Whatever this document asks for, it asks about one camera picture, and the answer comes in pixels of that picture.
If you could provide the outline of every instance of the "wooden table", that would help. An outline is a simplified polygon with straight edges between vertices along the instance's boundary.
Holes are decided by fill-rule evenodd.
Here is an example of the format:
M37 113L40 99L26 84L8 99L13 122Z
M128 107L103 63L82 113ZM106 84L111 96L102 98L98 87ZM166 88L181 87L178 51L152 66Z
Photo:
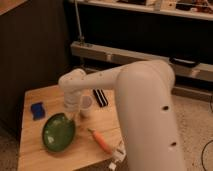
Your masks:
M26 92L18 170L71 171L110 158L110 155L103 152L87 131L87 128L91 128L101 132L106 142L113 147L116 147L122 139L113 91L104 92L109 101L109 106L100 108L94 100L91 117L84 119L80 115L76 117L77 131L74 141L65 151L56 154L50 154L45 150L41 132L49 117L64 111L63 93L58 86ZM86 90L84 93L92 95L91 90ZM30 106L37 102L43 102L46 117L34 121Z

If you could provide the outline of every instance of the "blue object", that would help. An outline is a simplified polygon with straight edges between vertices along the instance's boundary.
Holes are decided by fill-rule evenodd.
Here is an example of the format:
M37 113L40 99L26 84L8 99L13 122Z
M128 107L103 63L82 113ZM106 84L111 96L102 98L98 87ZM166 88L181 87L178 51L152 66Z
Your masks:
M45 110L42 102L31 105L31 112L33 113L33 120L38 120L45 117Z

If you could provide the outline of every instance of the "white cup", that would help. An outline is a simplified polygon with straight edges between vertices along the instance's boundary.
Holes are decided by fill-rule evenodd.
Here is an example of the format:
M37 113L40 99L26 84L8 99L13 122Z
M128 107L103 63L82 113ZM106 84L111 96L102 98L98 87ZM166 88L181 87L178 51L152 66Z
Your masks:
M87 118L90 116L91 107L92 107L92 97L91 96L82 96L80 104L80 115Z

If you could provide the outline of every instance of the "green bowl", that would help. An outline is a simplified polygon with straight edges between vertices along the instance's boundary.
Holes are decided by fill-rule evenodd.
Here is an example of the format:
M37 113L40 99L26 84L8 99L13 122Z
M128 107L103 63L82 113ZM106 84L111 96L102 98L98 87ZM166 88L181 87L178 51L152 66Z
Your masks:
M64 113L50 117L43 127L42 140L47 150L60 152L65 150L75 135L75 122L69 120Z

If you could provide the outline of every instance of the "carrot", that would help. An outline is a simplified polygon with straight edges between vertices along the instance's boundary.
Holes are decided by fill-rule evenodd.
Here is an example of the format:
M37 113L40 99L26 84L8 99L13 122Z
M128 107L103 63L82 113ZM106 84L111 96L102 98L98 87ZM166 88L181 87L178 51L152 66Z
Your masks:
M98 143L98 145L107 153L112 154L112 149L108 146L108 144L104 141L102 135L94 130L88 129L91 132L94 140Z

